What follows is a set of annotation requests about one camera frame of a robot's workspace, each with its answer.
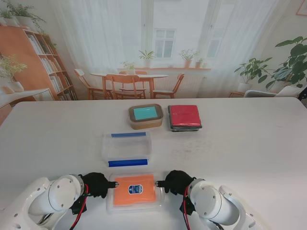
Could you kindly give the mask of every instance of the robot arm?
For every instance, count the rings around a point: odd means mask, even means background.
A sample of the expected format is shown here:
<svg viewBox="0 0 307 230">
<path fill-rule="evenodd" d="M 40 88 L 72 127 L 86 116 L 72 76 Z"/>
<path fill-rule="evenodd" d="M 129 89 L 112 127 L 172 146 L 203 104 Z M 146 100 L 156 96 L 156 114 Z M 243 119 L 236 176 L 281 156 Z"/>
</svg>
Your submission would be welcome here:
<svg viewBox="0 0 307 230">
<path fill-rule="evenodd" d="M 185 194 L 186 210 L 189 215 L 196 211 L 202 223 L 210 230 L 222 230 L 222 225 L 233 230 L 270 230 L 256 212 L 248 206 L 234 191 L 222 185 L 219 190 L 203 180 L 192 178 L 183 171 L 171 171 L 165 181 L 156 182 L 177 195 Z"/>
<path fill-rule="evenodd" d="M 84 184 L 90 188 L 87 196 L 102 198 L 106 197 L 108 188 L 118 185 L 116 182 L 108 182 L 103 174 L 95 172 L 86 176 L 65 175 L 54 181 L 46 177 L 39 178 L 4 210 L 0 230 L 53 230 L 68 209 L 83 195 Z"/>
</svg>

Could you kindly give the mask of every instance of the bookshelf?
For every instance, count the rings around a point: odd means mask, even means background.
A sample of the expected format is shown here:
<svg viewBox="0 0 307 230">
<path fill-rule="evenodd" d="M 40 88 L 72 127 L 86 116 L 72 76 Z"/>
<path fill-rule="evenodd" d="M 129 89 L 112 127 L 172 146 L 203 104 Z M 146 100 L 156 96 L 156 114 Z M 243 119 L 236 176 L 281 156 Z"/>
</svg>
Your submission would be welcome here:
<svg viewBox="0 0 307 230">
<path fill-rule="evenodd" d="M 15 54 L 27 68 L 15 75 L 25 90 L 49 88 L 55 100 L 77 100 L 74 85 L 57 50 L 41 35 L 19 27 L 0 26 L 0 53 Z"/>
</svg>

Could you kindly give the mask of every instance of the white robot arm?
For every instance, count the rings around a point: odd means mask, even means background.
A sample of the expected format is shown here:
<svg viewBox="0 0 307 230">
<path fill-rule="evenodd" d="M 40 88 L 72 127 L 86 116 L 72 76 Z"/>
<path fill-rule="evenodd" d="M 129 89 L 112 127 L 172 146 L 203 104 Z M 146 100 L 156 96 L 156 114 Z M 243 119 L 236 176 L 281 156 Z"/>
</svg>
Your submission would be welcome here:
<svg viewBox="0 0 307 230">
<path fill-rule="evenodd" d="M 4 210 L 0 230 L 52 230 L 83 190 L 84 183 L 77 175 L 65 175 L 54 181 L 39 178 Z M 48 218 L 36 223 L 29 214 Z"/>
<path fill-rule="evenodd" d="M 217 224 L 230 226 L 235 223 L 233 230 L 271 229 L 243 199 L 224 185 L 217 190 L 209 182 L 196 179 L 189 185 L 188 198 L 210 230 L 220 230 Z"/>
</svg>

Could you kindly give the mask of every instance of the wooden chair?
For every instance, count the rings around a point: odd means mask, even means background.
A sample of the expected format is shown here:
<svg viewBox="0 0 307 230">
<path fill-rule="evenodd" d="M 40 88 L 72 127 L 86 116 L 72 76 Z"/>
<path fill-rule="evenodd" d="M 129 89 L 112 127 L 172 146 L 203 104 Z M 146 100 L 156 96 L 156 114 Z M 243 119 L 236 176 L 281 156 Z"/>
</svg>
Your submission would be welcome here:
<svg viewBox="0 0 307 230">
<path fill-rule="evenodd" d="M 168 90 L 154 90 L 153 91 L 153 98 L 156 98 L 156 95 L 166 95 L 166 96 L 170 96 L 171 98 L 175 98 L 175 93 L 177 92 L 182 79 L 184 78 L 184 73 L 180 73 L 177 77 L 178 81 L 173 89 L 173 91 L 168 91 Z"/>
<path fill-rule="evenodd" d="M 134 97 L 135 99 L 142 98 L 142 91 L 137 91 L 135 83 L 140 80 L 140 77 L 138 75 L 118 75 L 118 74 L 107 74 L 106 77 L 112 81 L 112 93 L 114 95 L 115 99 L 118 99 L 120 96 L 120 99 L 124 99 L 124 97 Z M 132 91 L 120 91 L 115 90 L 114 83 L 119 82 L 123 84 L 130 84 L 133 85 Z"/>
<path fill-rule="evenodd" d="M 126 73 L 126 71 L 121 71 L 121 72 L 119 72 L 119 74 L 127 74 L 127 73 Z M 146 71 L 135 71 L 135 74 L 147 75 L 147 72 Z M 144 87 L 144 82 L 143 81 L 142 81 L 142 83 L 143 83 L 143 88 L 142 89 L 137 89 L 136 91 L 142 91 L 143 92 L 143 98 L 146 99 L 146 95 L 145 95 L 146 89 Z M 122 84 L 122 88 L 119 88 L 119 90 L 127 91 L 127 92 L 133 91 L 133 89 L 125 89 L 124 88 L 124 83 Z"/>
<path fill-rule="evenodd" d="M 82 84 L 87 88 L 87 99 L 88 100 L 94 100 L 95 96 L 104 96 L 103 94 L 103 89 L 99 89 L 99 88 L 94 88 L 92 87 L 87 80 L 84 77 L 84 72 L 81 69 L 74 69 L 75 73 L 77 74 L 79 80 L 82 82 Z M 107 98 L 105 99 L 113 99 L 113 95 L 111 93 L 111 90 L 106 90 L 106 93 L 108 95 Z"/>
</svg>

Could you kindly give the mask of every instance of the white curtain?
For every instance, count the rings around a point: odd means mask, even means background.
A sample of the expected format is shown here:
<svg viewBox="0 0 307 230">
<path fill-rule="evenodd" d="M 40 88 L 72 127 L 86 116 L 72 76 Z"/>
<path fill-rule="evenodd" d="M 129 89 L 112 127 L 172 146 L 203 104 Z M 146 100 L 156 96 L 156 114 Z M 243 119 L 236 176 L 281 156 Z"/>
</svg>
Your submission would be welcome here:
<svg viewBox="0 0 307 230">
<path fill-rule="evenodd" d="M 289 0 L 237 0 L 227 26 L 217 58 L 212 70 L 202 81 L 198 97 L 228 97 L 236 91 L 242 80 L 234 70 L 246 63 L 253 54 L 261 54 L 255 48 L 263 49 L 265 43 L 258 45 L 266 28 L 279 14 L 280 5 Z"/>
<path fill-rule="evenodd" d="M 125 0 L 51 2 L 72 60 L 86 73 L 90 84 L 102 87 L 101 78 L 90 77 L 89 73 L 118 73 L 120 62 L 136 56 L 141 38 L 134 39 L 138 31 L 134 31 L 134 25 L 129 28 L 125 18 L 139 14 L 137 4 L 135 7 Z"/>
</svg>

